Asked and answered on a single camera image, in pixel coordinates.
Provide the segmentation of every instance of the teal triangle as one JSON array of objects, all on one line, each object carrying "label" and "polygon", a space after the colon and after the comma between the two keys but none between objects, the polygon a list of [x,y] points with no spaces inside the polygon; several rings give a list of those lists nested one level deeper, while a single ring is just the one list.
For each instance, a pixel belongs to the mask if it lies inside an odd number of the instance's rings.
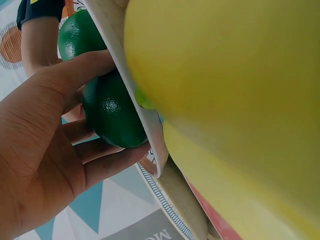
[{"label": "teal triangle", "polygon": [[131,166],[117,175],[112,176],[110,180],[147,203],[154,204],[154,196],[150,192],[136,166]]},{"label": "teal triangle", "polygon": [[52,240],[52,233],[54,231],[55,218],[52,218],[46,224],[35,229],[36,234],[41,240]]},{"label": "teal triangle", "polygon": [[99,182],[80,194],[70,208],[96,233],[99,232],[103,182]]}]

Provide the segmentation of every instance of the lime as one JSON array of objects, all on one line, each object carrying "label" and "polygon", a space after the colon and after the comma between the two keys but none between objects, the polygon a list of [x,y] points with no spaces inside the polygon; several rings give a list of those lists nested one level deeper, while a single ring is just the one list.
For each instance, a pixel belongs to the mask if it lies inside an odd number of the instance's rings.
[{"label": "lime", "polygon": [[134,148],[146,142],[145,130],[117,70],[87,83],[82,105],[89,125],[109,144]]}]

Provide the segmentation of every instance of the green fruit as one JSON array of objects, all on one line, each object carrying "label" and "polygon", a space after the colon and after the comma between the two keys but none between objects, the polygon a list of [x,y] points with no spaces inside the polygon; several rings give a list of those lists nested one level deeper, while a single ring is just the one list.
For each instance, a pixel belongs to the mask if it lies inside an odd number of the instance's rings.
[{"label": "green fruit", "polygon": [[146,97],[146,95],[140,90],[140,88],[136,88],[135,93],[135,100],[139,104],[140,107],[144,109],[149,109],[149,110],[155,110],[155,106],[153,105],[152,102],[149,101],[149,99]]},{"label": "green fruit", "polygon": [[62,25],[58,47],[63,61],[80,54],[107,49],[87,10],[77,11]]},{"label": "green fruit", "polygon": [[117,70],[87,83],[82,105],[89,125],[109,144],[134,148],[146,142],[145,130]]}]

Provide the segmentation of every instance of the hand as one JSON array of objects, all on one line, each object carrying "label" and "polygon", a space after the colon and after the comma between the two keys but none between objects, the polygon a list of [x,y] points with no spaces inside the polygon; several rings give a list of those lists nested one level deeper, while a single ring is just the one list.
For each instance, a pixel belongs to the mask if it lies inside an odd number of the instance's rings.
[{"label": "hand", "polygon": [[0,102],[0,233],[5,239],[44,224],[150,149],[146,143],[120,151],[101,139],[73,146],[92,129],[85,120],[61,123],[62,114],[78,104],[77,89],[114,67],[107,50],[84,53],[42,69]]}]

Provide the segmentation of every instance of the yellow fruit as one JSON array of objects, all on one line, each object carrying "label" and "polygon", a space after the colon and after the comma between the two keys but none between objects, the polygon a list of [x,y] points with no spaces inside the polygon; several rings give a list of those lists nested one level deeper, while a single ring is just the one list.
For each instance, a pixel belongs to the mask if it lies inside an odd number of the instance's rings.
[{"label": "yellow fruit", "polygon": [[124,29],[133,79],[166,121],[305,213],[307,236],[320,227],[319,12],[316,0],[131,0]]}]

